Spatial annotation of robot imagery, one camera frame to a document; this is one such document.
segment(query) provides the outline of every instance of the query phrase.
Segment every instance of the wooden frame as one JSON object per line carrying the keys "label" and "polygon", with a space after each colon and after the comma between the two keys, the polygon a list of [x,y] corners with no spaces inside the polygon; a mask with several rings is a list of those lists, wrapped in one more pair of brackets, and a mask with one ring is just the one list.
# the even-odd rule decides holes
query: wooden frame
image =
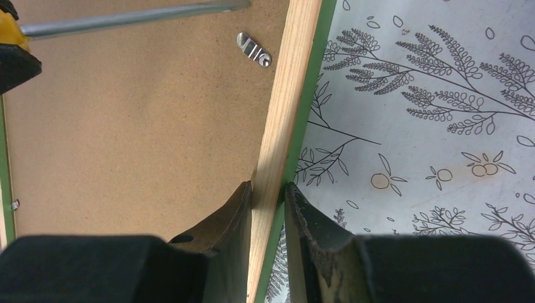
{"label": "wooden frame", "polygon": [[[283,200],[281,188],[293,180],[314,94],[307,89],[302,95],[302,90],[316,83],[335,4],[336,0],[290,0],[253,179],[249,303],[264,302],[284,221],[284,208],[277,202]],[[316,31],[318,23],[322,26]]]}
{"label": "wooden frame", "polygon": [[15,239],[15,217],[11,207],[11,178],[9,174],[8,142],[4,118],[4,97],[0,95],[0,250]]}

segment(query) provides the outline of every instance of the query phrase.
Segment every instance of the hardboard panel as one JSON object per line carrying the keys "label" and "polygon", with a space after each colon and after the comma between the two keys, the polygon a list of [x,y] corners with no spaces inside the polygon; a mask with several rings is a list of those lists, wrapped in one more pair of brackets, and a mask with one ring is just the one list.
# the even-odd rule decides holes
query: hardboard panel
{"label": "hardboard panel", "polygon": [[[184,3],[14,2],[21,24]],[[219,208],[256,165],[287,7],[33,41],[43,73],[6,98],[18,236],[169,239]],[[240,52],[238,32],[269,68]]]}

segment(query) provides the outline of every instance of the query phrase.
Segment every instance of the wooden strip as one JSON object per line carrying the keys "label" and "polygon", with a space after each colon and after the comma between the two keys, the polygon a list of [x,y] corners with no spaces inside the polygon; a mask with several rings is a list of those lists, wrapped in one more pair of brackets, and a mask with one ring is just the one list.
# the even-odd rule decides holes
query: wooden strip
{"label": "wooden strip", "polygon": [[0,249],[5,249],[15,239],[15,218],[11,209],[11,178],[2,95],[0,95],[0,128]]}
{"label": "wooden strip", "polygon": [[247,302],[255,301],[322,0],[290,0],[254,177]]}

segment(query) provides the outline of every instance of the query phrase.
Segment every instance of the wooden board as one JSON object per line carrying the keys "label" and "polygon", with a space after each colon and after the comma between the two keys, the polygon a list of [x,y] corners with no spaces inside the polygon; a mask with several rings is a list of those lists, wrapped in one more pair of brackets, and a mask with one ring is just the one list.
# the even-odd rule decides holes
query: wooden board
{"label": "wooden board", "polygon": [[291,0],[253,189],[248,301],[256,298],[321,0]]}
{"label": "wooden board", "polygon": [[[183,4],[15,0],[20,23]],[[18,235],[156,234],[220,207],[256,166],[288,1],[34,41],[5,111]],[[274,58],[235,45],[247,32]]]}

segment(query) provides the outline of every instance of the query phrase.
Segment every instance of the screw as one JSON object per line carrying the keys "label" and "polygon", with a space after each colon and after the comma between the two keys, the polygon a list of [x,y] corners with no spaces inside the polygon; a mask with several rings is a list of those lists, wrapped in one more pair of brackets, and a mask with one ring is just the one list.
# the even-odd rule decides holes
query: screw
{"label": "screw", "polygon": [[20,202],[17,200],[13,201],[11,204],[11,207],[13,210],[17,210],[17,208],[20,206]]}
{"label": "screw", "polygon": [[271,56],[269,54],[261,54],[258,58],[258,64],[266,68],[271,64]]}

